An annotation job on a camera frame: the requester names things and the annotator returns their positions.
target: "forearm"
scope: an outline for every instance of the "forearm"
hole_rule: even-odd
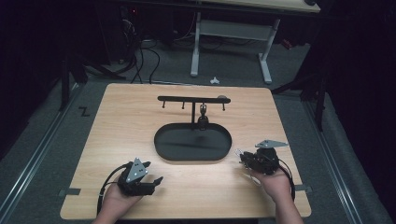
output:
[[[276,202],[276,223],[277,224],[302,224],[303,219],[294,201],[290,199],[282,199]]]

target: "person's right hand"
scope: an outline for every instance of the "person's right hand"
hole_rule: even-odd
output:
[[[304,223],[291,198],[289,179],[282,170],[277,169],[273,175],[264,175],[254,170],[250,170],[250,172],[262,183],[264,190],[274,200],[276,204],[276,223]]]
[[[276,201],[290,194],[290,182],[282,170],[277,169],[273,175],[264,175],[251,170],[251,175],[256,177],[271,198]]]

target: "white desk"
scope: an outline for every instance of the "white desk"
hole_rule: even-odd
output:
[[[304,0],[202,0],[199,2],[238,5],[244,7],[267,7],[271,9],[292,10],[300,12],[319,13],[318,5],[309,6]],[[266,84],[271,84],[272,79],[268,69],[267,57],[274,42],[280,20],[277,19],[272,25],[254,25],[226,21],[201,20],[201,13],[197,13],[195,28],[195,45],[192,53],[191,76],[197,77],[199,70],[199,42],[201,35],[216,35],[232,38],[243,38],[265,41],[266,45],[259,54],[259,62],[262,67],[262,75]]]

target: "person's left hand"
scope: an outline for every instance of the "person's left hand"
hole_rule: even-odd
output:
[[[102,209],[92,224],[113,224],[123,217],[129,209],[134,206],[143,196],[126,196],[122,194],[117,186],[118,177],[115,183],[110,184],[103,199]]]

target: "small white object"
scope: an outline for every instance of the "small white object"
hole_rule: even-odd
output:
[[[219,84],[220,81],[218,81],[218,79],[217,79],[216,77],[213,77],[213,79],[210,80],[210,83],[212,83],[212,84]]]

